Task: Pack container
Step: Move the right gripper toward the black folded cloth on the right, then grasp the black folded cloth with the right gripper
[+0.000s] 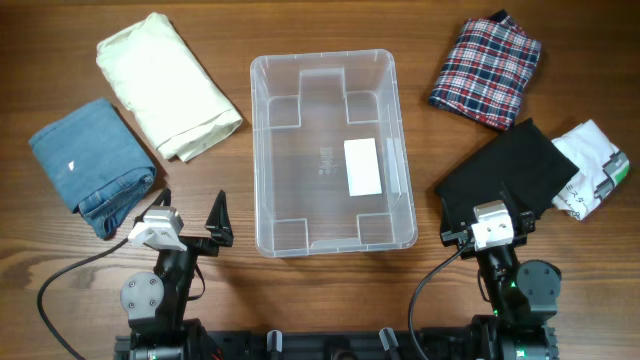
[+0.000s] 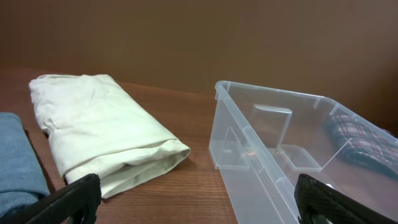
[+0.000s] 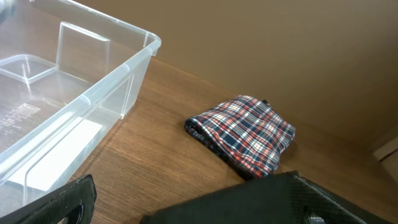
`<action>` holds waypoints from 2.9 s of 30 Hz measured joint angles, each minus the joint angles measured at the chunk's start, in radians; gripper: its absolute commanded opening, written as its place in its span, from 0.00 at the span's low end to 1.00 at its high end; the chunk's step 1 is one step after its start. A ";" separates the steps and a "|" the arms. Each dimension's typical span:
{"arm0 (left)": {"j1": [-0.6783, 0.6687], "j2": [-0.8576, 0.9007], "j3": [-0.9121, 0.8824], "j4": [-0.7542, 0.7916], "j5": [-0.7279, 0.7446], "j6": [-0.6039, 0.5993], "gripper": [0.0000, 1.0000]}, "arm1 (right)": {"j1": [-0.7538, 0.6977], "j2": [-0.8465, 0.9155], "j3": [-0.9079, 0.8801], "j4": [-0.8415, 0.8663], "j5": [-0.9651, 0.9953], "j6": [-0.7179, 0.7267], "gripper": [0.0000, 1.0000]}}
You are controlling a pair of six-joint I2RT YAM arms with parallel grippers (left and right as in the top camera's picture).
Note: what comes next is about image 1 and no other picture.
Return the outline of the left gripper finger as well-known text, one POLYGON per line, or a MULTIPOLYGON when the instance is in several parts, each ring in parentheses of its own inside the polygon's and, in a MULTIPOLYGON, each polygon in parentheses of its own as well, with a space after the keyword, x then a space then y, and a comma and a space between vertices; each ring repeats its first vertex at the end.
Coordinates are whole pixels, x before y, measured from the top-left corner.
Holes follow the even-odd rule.
POLYGON ((232 227, 229 220, 226 193, 220 190, 216 196, 209 216, 205 222, 205 229, 212 236, 232 236, 232 227))
POLYGON ((161 190, 156 199, 138 216, 134 218, 134 222, 142 222, 146 213, 151 210, 153 207, 158 206, 170 206, 171 205, 171 190, 166 187, 161 190))

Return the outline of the red blue plaid shirt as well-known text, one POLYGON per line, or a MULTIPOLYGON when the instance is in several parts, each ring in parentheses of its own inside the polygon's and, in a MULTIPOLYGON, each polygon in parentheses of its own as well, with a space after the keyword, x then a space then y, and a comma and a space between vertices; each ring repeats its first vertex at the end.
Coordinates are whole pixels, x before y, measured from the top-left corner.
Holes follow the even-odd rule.
POLYGON ((542 52, 506 10, 462 26, 429 94, 430 105, 508 130, 542 52))

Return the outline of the white printed t-shirt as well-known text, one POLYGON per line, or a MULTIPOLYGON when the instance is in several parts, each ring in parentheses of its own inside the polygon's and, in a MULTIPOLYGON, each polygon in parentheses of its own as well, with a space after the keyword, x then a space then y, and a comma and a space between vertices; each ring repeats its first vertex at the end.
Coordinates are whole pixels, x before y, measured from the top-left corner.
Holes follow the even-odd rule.
POLYGON ((578 168, 552 203, 582 221, 624 180, 630 169, 629 159, 592 119, 552 143, 578 168))

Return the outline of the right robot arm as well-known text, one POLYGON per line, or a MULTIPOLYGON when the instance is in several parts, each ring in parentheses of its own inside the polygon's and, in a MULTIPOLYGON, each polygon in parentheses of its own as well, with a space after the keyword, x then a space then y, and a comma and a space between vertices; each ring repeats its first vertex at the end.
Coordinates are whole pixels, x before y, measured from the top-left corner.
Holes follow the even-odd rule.
POLYGON ((424 344, 435 347, 438 359, 558 360, 557 336, 547 321, 558 312, 561 271, 542 260, 521 262, 515 253, 535 221, 533 212, 523 212, 512 221, 512 243, 463 251, 463 259, 477 260, 477 281, 494 313, 476 315, 465 327, 424 329, 424 344))

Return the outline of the black garment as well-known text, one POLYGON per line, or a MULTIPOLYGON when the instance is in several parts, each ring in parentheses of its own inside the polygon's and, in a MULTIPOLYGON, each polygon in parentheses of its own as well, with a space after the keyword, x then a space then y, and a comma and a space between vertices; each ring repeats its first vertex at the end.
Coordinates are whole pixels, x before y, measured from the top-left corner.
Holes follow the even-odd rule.
POLYGON ((475 220, 473 208, 502 200, 515 216, 536 218, 578 172, 531 119, 498 135, 435 187, 442 202, 441 230, 460 231, 475 220))

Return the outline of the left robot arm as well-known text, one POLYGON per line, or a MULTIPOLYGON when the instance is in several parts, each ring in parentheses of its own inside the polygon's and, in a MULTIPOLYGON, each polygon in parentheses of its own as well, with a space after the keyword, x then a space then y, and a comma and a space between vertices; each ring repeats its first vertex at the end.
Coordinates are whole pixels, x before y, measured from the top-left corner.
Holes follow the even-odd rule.
POLYGON ((135 218, 127 240, 157 251, 158 258, 151 272, 138 272, 122 286, 120 301, 131 334, 116 339, 116 359, 224 357, 200 320, 186 320, 184 314, 187 303, 199 298, 190 293, 193 279, 202 276, 198 258, 216 257, 220 248, 233 245, 226 193, 217 194, 209 212, 204 225, 208 236, 183 236, 183 227, 181 215, 171 206, 168 188, 135 218))

